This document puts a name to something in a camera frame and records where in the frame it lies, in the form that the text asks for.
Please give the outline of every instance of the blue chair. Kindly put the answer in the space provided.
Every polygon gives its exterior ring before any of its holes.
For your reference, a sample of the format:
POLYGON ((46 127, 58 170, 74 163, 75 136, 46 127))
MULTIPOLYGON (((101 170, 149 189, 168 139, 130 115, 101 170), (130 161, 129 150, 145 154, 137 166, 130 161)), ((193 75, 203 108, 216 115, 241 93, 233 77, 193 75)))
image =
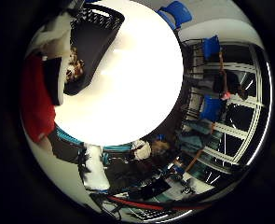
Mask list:
POLYGON ((192 15, 186 6, 179 1, 174 1, 170 3, 167 7, 161 7, 157 13, 160 15, 161 18, 167 22, 170 27, 175 30, 181 28, 181 25, 184 22, 188 22, 192 20, 192 15), (171 22, 171 20, 167 17, 164 13, 167 12, 171 14, 175 20, 175 25, 171 22))
POLYGON ((221 99, 213 99, 210 95, 204 95, 203 110, 199 114, 200 119, 208 119, 216 122, 221 116, 223 101, 221 99))
POLYGON ((172 28, 172 30, 175 30, 175 29, 176 29, 176 26, 173 24, 173 22, 167 17, 167 15, 166 15, 164 12, 158 10, 157 13, 159 14, 159 16, 160 16, 163 20, 165 20, 165 22, 168 23, 168 25, 172 28))
POLYGON ((212 54, 219 53, 221 50, 217 35, 211 38, 204 38, 202 44, 203 56, 208 60, 212 54))

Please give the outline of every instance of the black basket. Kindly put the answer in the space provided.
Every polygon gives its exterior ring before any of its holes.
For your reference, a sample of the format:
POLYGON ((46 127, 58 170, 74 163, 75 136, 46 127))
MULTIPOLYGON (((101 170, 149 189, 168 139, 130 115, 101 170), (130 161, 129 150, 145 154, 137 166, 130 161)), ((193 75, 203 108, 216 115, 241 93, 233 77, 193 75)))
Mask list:
POLYGON ((101 58, 116 38, 124 20, 121 13, 111 8, 84 4, 71 22, 71 44, 77 48, 78 59, 84 62, 84 74, 77 81, 66 83, 64 93, 75 95, 90 84, 101 58))

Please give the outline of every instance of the desk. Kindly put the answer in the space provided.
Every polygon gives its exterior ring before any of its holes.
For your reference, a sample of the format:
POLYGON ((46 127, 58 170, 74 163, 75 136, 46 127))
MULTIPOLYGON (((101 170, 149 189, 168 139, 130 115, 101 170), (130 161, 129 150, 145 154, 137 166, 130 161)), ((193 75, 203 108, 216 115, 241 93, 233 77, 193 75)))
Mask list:
POLYGON ((98 146, 129 143, 165 120, 179 95, 183 58, 168 24, 129 0, 103 0, 125 16, 89 86, 64 95, 56 123, 73 137, 98 146))

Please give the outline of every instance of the red shirt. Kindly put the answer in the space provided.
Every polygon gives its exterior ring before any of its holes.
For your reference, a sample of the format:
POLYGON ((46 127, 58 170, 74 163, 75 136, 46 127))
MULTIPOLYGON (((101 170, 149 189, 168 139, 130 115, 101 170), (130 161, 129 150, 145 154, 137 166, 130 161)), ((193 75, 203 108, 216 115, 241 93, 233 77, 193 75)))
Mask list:
POLYGON ((54 129, 55 110, 44 83, 40 56, 29 55, 22 68, 21 117, 26 132, 36 143, 54 129))

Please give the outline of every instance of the hair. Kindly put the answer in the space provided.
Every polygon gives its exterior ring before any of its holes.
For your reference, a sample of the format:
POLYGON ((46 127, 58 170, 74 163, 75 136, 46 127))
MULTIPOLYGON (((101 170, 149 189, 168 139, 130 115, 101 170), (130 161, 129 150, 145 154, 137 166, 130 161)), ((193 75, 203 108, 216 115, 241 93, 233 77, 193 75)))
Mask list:
POLYGON ((247 100, 249 96, 249 92, 247 90, 242 89, 242 91, 239 91, 239 96, 242 100, 247 100))
POLYGON ((152 143, 151 148, 152 148, 152 154, 157 155, 157 154, 162 154, 163 152, 165 152, 165 150, 169 149, 170 145, 167 142, 155 140, 152 143))

